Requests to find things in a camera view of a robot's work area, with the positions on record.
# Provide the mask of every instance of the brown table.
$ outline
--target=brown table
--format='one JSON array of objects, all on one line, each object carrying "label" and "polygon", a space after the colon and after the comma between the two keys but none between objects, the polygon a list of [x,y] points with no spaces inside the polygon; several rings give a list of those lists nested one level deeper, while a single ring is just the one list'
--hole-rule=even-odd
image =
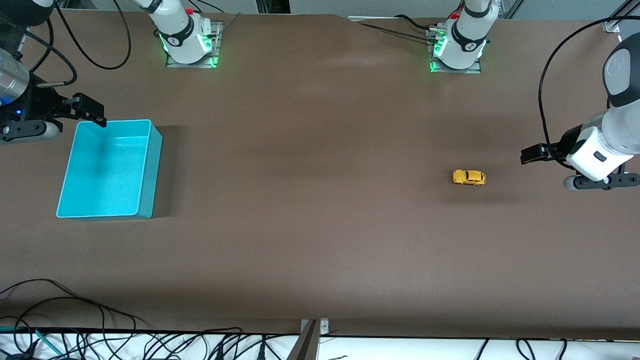
[{"label": "brown table", "polygon": [[[117,13],[68,17],[96,60],[122,59]],[[240,15],[219,68],[185,70],[166,69],[148,16],[128,13],[133,54],[110,72],[52,18],[80,76],[60,93],[88,94],[109,119],[152,119],[164,136],[156,209],[144,221],[56,218],[73,121],[52,141],[3,147],[3,285],[50,277],[155,329],[294,331],[325,317],[343,334],[639,336],[640,190],[569,192],[564,168],[518,159],[543,140],[544,62],[581,22],[498,21],[483,74],[460,76],[429,73],[418,40],[332,15]],[[616,42],[593,28],[553,64],[553,139],[605,108]],[[27,42],[25,62],[42,51]],[[38,74],[69,77],[53,55]],[[454,186],[455,168],[488,184]],[[55,294],[25,286],[0,312]],[[95,309],[39,313],[99,326]]]}]

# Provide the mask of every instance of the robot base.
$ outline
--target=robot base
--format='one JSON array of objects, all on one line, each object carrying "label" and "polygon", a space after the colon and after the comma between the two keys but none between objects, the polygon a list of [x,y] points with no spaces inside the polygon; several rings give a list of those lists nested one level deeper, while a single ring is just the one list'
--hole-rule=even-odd
[{"label": "robot base", "polygon": [[212,69],[218,67],[218,57],[220,56],[220,43],[222,42],[222,29],[224,28],[222,21],[211,22],[211,38],[205,40],[205,45],[211,46],[211,52],[190,64],[183,64],[175,61],[168,53],[166,55],[166,67],[179,67],[189,69]]},{"label": "robot base", "polygon": [[482,74],[480,68],[480,60],[476,60],[476,62],[466,69],[453,69],[450,68],[442,62],[439,58],[434,55],[435,47],[438,44],[437,41],[440,41],[438,38],[438,33],[434,31],[426,31],[427,37],[429,39],[433,39],[434,42],[429,42],[429,68],[431,72],[449,72],[453,74]]}]

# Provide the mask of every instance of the turquoise plastic container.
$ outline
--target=turquoise plastic container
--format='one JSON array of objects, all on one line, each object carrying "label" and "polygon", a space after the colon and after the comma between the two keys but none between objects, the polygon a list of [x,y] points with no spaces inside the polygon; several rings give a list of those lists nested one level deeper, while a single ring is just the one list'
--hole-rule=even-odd
[{"label": "turquoise plastic container", "polygon": [[150,218],[162,136],[151,120],[79,122],[56,215],[80,220]]}]

